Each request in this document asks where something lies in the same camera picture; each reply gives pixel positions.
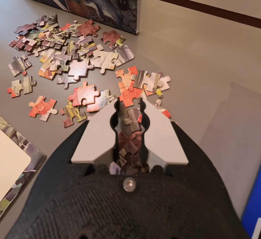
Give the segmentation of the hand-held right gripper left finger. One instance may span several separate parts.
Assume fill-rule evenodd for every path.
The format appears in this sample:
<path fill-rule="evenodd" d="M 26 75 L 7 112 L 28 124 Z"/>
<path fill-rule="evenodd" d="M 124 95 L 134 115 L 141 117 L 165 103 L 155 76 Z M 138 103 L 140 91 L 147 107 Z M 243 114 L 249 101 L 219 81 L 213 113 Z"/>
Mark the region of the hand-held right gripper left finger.
<path fill-rule="evenodd" d="M 119 158 L 119 140 L 116 126 L 119 123 L 119 98 L 97 112 L 88 122 L 86 129 L 71 158 L 72 163 L 110 165 Z"/>

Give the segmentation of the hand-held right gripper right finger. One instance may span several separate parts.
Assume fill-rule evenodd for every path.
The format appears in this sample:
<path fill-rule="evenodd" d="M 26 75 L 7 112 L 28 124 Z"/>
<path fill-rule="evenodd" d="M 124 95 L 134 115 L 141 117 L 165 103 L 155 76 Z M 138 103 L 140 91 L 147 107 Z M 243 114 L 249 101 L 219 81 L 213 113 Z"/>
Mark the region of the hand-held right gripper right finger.
<path fill-rule="evenodd" d="M 140 100 L 145 159 L 150 167 L 156 165 L 188 165 L 172 122 L 147 100 Z"/>

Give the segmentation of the pile of jigsaw puzzle pieces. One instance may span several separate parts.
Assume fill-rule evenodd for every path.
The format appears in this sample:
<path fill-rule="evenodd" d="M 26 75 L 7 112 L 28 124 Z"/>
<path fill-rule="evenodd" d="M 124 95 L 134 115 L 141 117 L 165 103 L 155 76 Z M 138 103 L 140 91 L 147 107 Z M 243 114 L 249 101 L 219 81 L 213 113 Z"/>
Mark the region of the pile of jigsaw puzzle pieces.
<path fill-rule="evenodd" d="M 104 32 L 101 41 L 106 44 L 111 41 L 109 47 L 112 51 L 104 51 L 101 44 L 96 45 L 92 35 L 97 37 L 98 25 L 94 25 L 92 20 L 84 24 L 78 24 L 77 20 L 73 24 L 66 24 L 59 28 L 57 24 L 57 15 L 41 16 L 32 24 L 19 26 L 15 31 L 17 40 L 13 40 L 8 45 L 18 51 L 26 51 L 27 55 L 21 57 L 14 56 L 13 61 L 8 65 L 13 76 L 19 74 L 26 76 L 26 69 L 32 66 L 28 60 L 28 55 L 38 57 L 41 54 L 42 63 L 38 75 L 47 80 L 53 81 L 56 75 L 57 84 L 62 84 L 64 89 L 69 88 L 69 84 L 76 84 L 88 76 L 89 71 L 95 68 L 101 69 L 103 75 L 106 70 L 114 71 L 115 67 L 123 65 L 134 59 L 134 54 L 127 45 L 122 42 L 125 38 L 116 31 Z M 133 106 L 133 99 L 140 101 L 140 98 L 146 99 L 147 96 L 157 94 L 158 100 L 153 105 L 167 118 L 171 118 L 168 110 L 161 107 L 161 99 L 164 97 L 162 92 L 168 90 L 171 78 L 163 76 L 161 71 L 148 75 L 146 71 L 138 70 L 136 66 L 128 68 L 128 73 L 124 70 L 117 70 L 116 77 L 122 81 L 118 83 L 120 101 L 124 108 Z M 95 84 L 88 85 L 87 81 L 83 85 L 76 87 L 73 94 L 69 95 L 67 104 L 60 108 L 61 116 L 64 116 L 63 127 L 68 128 L 74 125 L 74 119 L 78 123 L 84 120 L 90 120 L 86 113 L 95 113 L 103 109 L 111 101 L 116 100 L 115 95 L 111 95 L 110 90 L 98 91 Z M 11 98 L 16 98 L 23 94 L 32 93 L 33 87 L 37 85 L 32 76 L 24 77 L 21 80 L 12 81 L 7 93 Z M 30 117 L 40 115 L 40 120 L 47 121 L 50 115 L 58 114 L 54 107 L 57 100 L 46 100 L 40 95 L 35 102 L 30 102 Z M 138 170 L 143 173 L 149 171 L 149 166 L 141 162 L 140 155 L 140 136 L 142 114 L 139 108 L 127 110 L 128 117 L 124 119 L 124 124 L 131 127 L 131 136 L 137 138 L 125 141 L 122 131 L 119 132 L 119 159 L 116 163 L 112 162 L 110 171 L 112 174 L 136 175 Z"/>

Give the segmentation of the jigsaw puzzle frame board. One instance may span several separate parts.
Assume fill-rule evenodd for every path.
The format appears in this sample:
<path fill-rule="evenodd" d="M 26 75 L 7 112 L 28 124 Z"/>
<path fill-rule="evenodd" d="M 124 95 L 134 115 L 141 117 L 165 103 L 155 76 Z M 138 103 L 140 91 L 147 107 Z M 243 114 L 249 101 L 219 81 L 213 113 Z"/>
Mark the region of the jigsaw puzzle frame board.
<path fill-rule="evenodd" d="M 9 210 L 46 155 L 0 117 L 0 217 Z"/>

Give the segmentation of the blue plastic bin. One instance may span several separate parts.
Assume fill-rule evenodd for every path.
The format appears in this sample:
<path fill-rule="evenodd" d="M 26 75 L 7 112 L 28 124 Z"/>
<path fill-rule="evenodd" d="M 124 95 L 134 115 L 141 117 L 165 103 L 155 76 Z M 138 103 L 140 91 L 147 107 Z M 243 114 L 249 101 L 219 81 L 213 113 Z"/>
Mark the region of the blue plastic bin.
<path fill-rule="evenodd" d="M 250 238 L 261 238 L 261 166 L 259 166 L 259 171 L 241 220 Z"/>

